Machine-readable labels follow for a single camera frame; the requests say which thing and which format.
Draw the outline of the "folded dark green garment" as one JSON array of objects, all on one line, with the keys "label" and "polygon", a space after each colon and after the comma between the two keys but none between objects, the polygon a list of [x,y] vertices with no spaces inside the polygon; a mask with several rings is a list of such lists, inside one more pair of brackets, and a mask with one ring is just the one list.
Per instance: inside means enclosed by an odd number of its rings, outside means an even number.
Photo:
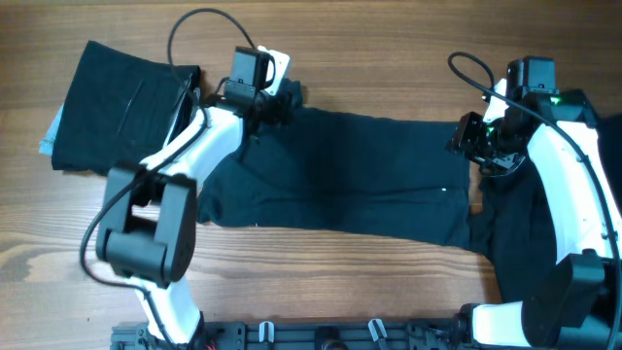
[{"label": "folded dark green garment", "polygon": [[138,162],[158,152],[178,101],[181,122],[174,138],[190,124],[192,102],[181,84],[195,90],[200,78],[197,65],[172,70],[88,42],[65,98],[52,168],[107,175],[122,160]]}]

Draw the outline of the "white folded cloth underneath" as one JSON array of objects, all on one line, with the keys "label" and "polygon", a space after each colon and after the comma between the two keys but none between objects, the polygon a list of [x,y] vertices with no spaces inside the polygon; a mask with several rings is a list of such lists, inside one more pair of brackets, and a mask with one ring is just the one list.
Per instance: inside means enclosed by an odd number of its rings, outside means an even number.
[{"label": "white folded cloth underneath", "polygon": [[[181,101],[177,102],[174,112],[176,113],[175,118],[171,122],[171,125],[168,129],[168,133],[166,135],[166,138],[162,146],[166,146],[173,140],[174,129],[181,122]],[[61,106],[58,112],[56,113],[50,127],[48,128],[46,136],[39,142],[39,153],[40,154],[47,155],[47,156],[52,155],[52,149],[53,149],[53,145],[54,145],[55,138],[57,135],[57,131],[59,129],[59,124],[61,121],[62,113],[63,113],[63,106]]]}]

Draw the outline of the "pile of dark clothes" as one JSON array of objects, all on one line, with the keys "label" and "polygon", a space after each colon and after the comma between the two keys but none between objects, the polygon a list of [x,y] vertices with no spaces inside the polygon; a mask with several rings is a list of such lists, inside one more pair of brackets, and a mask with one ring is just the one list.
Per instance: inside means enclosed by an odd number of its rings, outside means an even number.
[{"label": "pile of dark clothes", "polygon": [[504,302],[520,301],[546,280],[557,261],[545,191],[527,158],[514,173],[484,178],[482,211],[468,218],[467,248],[493,265]]}]

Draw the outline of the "dark green t-shirt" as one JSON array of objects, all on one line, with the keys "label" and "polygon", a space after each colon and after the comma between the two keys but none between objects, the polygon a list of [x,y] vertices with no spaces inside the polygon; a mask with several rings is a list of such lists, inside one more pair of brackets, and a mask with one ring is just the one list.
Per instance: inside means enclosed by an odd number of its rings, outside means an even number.
[{"label": "dark green t-shirt", "polygon": [[282,125],[262,125],[203,183],[197,220],[220,227],[327,229],[465,248],[469,165],[452,122],[307,108],[279,89]]}]

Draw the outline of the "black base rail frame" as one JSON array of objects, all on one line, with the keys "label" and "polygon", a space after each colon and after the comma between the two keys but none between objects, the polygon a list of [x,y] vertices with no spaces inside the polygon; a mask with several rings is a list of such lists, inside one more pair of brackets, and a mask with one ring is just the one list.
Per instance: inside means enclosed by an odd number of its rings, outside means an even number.
[{"label": "black base rail frame", "polygon": [[279,324],[263,321],[210,322],[178,349],[323,350],[323,349],[481,349],[466,328],[450,319],[385,322]]}]

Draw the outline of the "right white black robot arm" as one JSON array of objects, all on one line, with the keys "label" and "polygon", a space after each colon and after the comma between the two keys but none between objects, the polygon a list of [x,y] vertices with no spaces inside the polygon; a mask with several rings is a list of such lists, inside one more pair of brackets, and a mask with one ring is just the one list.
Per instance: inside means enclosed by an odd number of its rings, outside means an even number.
[{"label": "right white black robot arm", "polygon": [[556,264],[529,297],[468,304],[447,332],[477,348],[617,349],[621,345],[621,215],[600,159],[595,111],[560,91],[554,61],[526,56],[482,88],[484,114],[464,115],[448,148],[482,174],[504,177],[530,161],[544,187]]}]

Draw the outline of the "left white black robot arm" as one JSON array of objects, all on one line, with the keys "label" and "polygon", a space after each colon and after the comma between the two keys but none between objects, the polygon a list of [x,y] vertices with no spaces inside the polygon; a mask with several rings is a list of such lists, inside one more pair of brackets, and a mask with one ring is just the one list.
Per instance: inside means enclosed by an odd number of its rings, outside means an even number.
[{"label": "left white black robot arm", "polygon": [[144,323],[113,328],[114,349],[207,349],[205,321],[186,272],[196,242],[197,196],[204,180],[248,135],[252,122],[277,120],[285,103],[280,85],[290,57],[264,46],[238,48],[225,90],[197,108],[190,125],[139,163],[108,175],[104,203],[88,227],[97,258],[132,289]]}]

